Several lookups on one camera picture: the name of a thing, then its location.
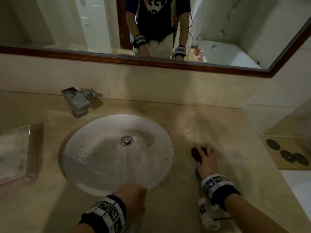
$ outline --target dark circle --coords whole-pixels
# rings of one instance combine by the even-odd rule
[[[278,142],[276,142],[272,139],[268,139],[266,142],[267,142],[267,145],[273,150],[280,150],[281,149],[281,146],[278,144]]]
[[[285,159],[290,163],[294,163],[296,161],[293,154],[291,152],[288,152],[287,150],[281,150],[280,154],[283,157],[283,159]]]
[[[301,165],[309,166],[309,160],[307,160],[307,158],[305,156],[303,156],[302,154],[300,154],[300,153],[293,153],[293,157]]]

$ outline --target sink basin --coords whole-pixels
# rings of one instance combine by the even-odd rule
[[[111,115],[86,124],[61,154],[68,181],[97,196],[135,181],[152,188],[168,173],[174,156],[169,135],[155,122],[136,115]]]

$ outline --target mirror frame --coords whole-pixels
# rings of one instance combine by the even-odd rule
[[[128,55],[112,55],[101,53],[90,53],[82,51],[69,51],[61,49],[47,48],[26,48],[14,46],[0,46],[0,53],[13,55],[28,55],[37,57],[77,60],[77,61],[92,61],[110,64],[125,64],[134,66],[150,66],[178,70],[200,71],[219,74],[236,74],[261,78],[272,78],[285,63],[295,54],[295,52],[303,45],[303,43],[311,36],[311,18],[305,23],[296,36],[290,41],[287,47],[274,61],[269,69],[251,69],[235,66],[220,66],[220,65],[203,65],[202,63],[192,61],[169,61],[156,58],[140,58]]]

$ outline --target electrical outlet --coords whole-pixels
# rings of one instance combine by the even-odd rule
[[[229,22],[233,22],[233,15],[234,15],[234,13],[235,13],[235,9],[234,8],[232,8],[229,12],[228,12],[228,14],[227,14],[227,20],[229,21]]]
[[[86,24],[86,25],[89,25],[90,23],[89,23],[89,18],[87,18],[87,17],[82,17],[82,19],[83,19],[83,23],[84,24]]]

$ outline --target white bathtub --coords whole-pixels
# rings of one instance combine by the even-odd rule
[[[198,45],[204,50],[204,61],[210,64],[261,69],[235,44],[196,40],[193,45]]]

